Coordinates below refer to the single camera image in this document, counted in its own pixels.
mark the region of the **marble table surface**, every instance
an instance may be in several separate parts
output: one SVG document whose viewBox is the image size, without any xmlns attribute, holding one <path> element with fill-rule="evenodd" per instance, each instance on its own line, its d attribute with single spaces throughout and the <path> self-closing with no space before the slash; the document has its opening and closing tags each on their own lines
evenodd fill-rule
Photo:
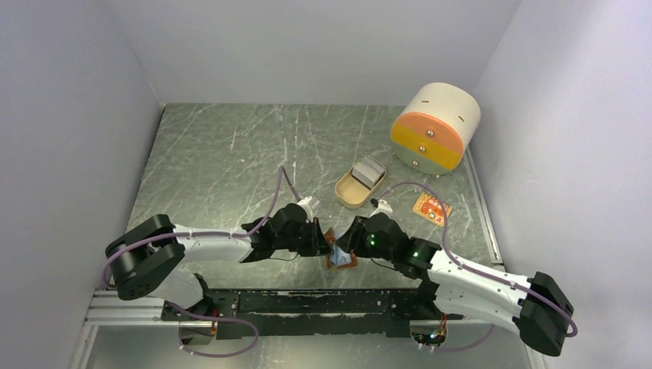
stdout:
<svg viewBox="0 0 652 369">
<path fill-rule="evenodd" d="M 487 266 L 493 250 L 491 223 L 483 211 L 470 156 L 448 175 L 415 171 L 390 149 L 389 130 L 398 106 L 170 104 L 161 120 L 142 176 L 129 228 L 154 214 L 194 228 L 232 228 L 261 217 L 284 165 L 301 195 L 317 195 L 324 231 L 348 229 L 356 214 L 334 195 L 337 180 L 360 158 L 387 168 L 379 191 L 406 180 L 429 184 L 452 206 L 448 244 L 460 256 Z M 387 196 L 394 219 L 408 235 L 440 242 L 441 228 L 412 211 L 421 191 L 397 188 Z M 277 208 L 292 202 L 281 187 Z M 236 264 L 206 261 L 184 269 L 202 274 L 212 288 L 399 288 L 418 281 L 360 260 L 356 268 L 328 270 L 324 257 Z"/>
</svg>

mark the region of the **orange drawer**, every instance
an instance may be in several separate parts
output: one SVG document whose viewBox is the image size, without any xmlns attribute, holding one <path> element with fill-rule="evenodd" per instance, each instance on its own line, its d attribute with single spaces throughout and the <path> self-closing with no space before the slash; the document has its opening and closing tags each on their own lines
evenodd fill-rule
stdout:
<svg viewBox="0 0 652 369">
<path fill-rule="evenodd" d="M 397 126 L 417 133 L 423 137 L 422 140 L 432 141 L 460 155 L 464 153 L 460 135 L 451 126 L 433 116 L 420 112 L 406 113 L 396 119 L 392 131 Z"/>
</svg>

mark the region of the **white cylindrical container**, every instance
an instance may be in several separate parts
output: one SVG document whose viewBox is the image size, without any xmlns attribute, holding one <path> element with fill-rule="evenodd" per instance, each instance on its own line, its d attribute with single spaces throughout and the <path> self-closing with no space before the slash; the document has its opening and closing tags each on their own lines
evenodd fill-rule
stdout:
<svg viewBox="0 0 652 369">
<path fill-rule="evenodd" d="M 392 149 L 417 170 L 441 175 L 460 163 L 479 122 L 480 106 L 471 95 L 447 83 L 430 83 L 392 125 Z"/>
</svg>

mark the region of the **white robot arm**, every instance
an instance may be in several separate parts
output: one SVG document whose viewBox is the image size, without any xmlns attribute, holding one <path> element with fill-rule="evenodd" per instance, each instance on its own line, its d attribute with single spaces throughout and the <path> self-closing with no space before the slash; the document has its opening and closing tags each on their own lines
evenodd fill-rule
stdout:
<svg viewBox="0 0 652 369">
<path fill-rule="evenodd" d="M 519 334 L 523 342 L 544 354 L 557 356 L 561 352 L 568 322 L 535 296 L 512 288 L 514 284 L 526 286 L 572 315 L 570 302 L 546 274 L 537 272 L 533 278 L 508 274 L 451 254 L 458 261 L 454 263 L 439 244 L 408 237 L 391 219 L 391 207 L 382 200 L 375 202 L 376 209 L 369 218 L 356 217 L 348 231 L 335 244 L 329 244 L 314 218 L 317 204 L 316 198 L 308 197 L 288 204 L 264 224 L 257 220 L 233 230 L 190 228 L 156 215 L 106 250 L 108 258 L 121 253 L 111 264 L 118 296 L 131 300 L 150 295 L 184 309 L 202 306 L 205 310 L 206 304 L 211 304 L 208 286 L 201 276 L 180 269 L 185 263 L 248 263 L 268 259 L 278 250 L 297 252 L 302 257 L 320 256 L 338 248 L 356 258 L 382 260 L 404 276 L 422 280 L 415 306 L 433 317 L 445 313 L 481 319 Z M 148 243 L 145 248 L 121 251 L 127 244 L 161 234 L 171 237 Z M 464 269 L 464 265 L 514 284 L 492 281 Z"/>
</svg>

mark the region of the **beige tray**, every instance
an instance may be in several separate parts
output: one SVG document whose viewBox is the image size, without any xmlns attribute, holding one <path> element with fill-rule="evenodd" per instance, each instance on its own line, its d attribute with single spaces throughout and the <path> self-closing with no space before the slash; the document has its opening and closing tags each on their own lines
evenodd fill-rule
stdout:
<svg viewBox="0 0 652 369">
<path fill-rule="evenodd" d="M 335 195 L 345 207 L 349 209 L 357 209 L 364 204 L 366 200 L 371 197 L 371 194 L 374 193 L 380 187 L 381 183 L 385 180 L 387 172 L 385 166 L 376 160 L 378 164 L 383 167 L 383 175 L 381 179 L 378 180 L 376 185 L 370 190 L 366 188 L 362 183 L 358 182 L 357 179 L 353 177 L 351 172 L 353 167 L 348 170 L 344 177 L 340 178 L 337 184 L 335 184 Z"/>
</svg>

